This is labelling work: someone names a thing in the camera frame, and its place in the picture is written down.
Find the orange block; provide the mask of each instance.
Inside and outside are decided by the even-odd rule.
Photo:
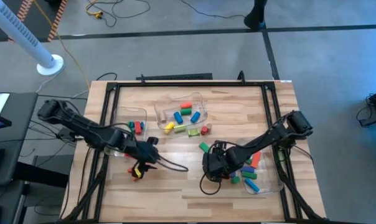
[[[261,157],[261,151],[254,153],[253,158],[251,159],[251,165],[250,166],[257,169],[258,162],[260,161],[260,157]]]

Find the clear plastic container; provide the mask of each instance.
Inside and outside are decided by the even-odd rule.
[[[238,139],[237,144],[244,145],[253,139],[243,138]],[[251,195],[266,194],[272,192],[279,192],[283,188],[283,183],[278,176],[276,171],[276,166],[274,162],[274,155],[271,146],[268,146],[261,150],[260,161],[258,163],[257,169],[255,169],[257,174],[256,180],[251,180],[260,189],[259,192],[255,192],[252,188],[245,184],[244,179],[240,171],[237,171],[237,175],[241,178],[243,187]]]
[[[193,93],[189,96],[184,96],[180,98],[175,98],[171,100],[157,100],[154,104],[155,112],[156,112],[156,119],[157,125],[161,129],[165,129],[167,124],[173,122],[176,126],[180,125],[177,124],[176,119],[174,118],[175,112],[181,111],[181,104],[183,103],[192,103],[192,113],[190,115],[183,115],[183,125],[186,126],[187,130],[202,126],[202,123],[207,119],[207,111],[205,108],[205,104],[203,101],[203,97],[200,93]],[[198,111],[200,112],[200,117],[196,123],[191,123],[190,119],[194,115],[194,113]],[[166,122],[161,122],[161,113],[164,114]]]
[[[146,114],[145,109],[119,106],[115,111],[114,118],[115,120],[113,124],[116,124],[116,123],[128,124],[129,121],[143,122],[144,128],[142,129],[141,134],[136,134],[136,138],[138,141],[143,141],[144,139],[146,139],[145,137],[146,137],[146,130],[147,130],[147,125],[146,125],[147,114]],[[123,124],[116,125],[115,127],[130,131],[130,128]],[[124,153],[118,152],[109,148],[105,148],[104,152],[109,156],[125,157]]]

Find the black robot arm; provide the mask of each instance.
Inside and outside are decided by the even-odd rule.
[[[209,180],[221,182],[223,176],[242,168],[252,154],[274,143],[284,148],[292,147],[296,144],[295,140],[306,139],[313,133],[312,128],[300,111],[292,111],[281,117],[266,133],[244,146],[232,146],[224,150],[223,144],[216,142],[214,150],[203,155],[203,171]]]
[[[74,135],[83,136],[85,142],[94,149],[103,151],[107,147],[124,152],[140,163],[155,164],[159,159],[154,147],[157,144],[156,138],[149,138],[146,142],[137,141],[131,131],[99,125],[74,112],[67,103],[61,100],[46,101],[37,116],[50,124],[62,124],[72,130]]]

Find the black stand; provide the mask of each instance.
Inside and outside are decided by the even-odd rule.
[[[22,162],[16,164],[12,178],[14,180],[25,180],[63,188],[65,188],[68,183],[68,175],[41,169]]]
[[[244,23],[252,30],[258,31],[264,23],[264,10],[267,0],[255,0],[255,5],[251,12],[246,16]]]

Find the red block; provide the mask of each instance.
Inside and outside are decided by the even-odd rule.
[[[209,130],[207,129],[207,127],[203,126],[202,129],[200,130],[200,133],[201,133],[201,135],[205,135],[205,134],[207,134],[208,131]]]
[[[191,108],[192,107],[192,103],[183,103],[181,104],[181,109],[186,109],[186,108]]]
[[[141,134],[141,132],[142,132],[142,130],[141,130],[141,122],[135,121],[134,122],[134,128],[136,130],[136,134]]]
[[[260,161],[261,151],[258,151],[253,154],[253,158],[251,159],[251,165],[253,168],[257,169],[258,162]]]

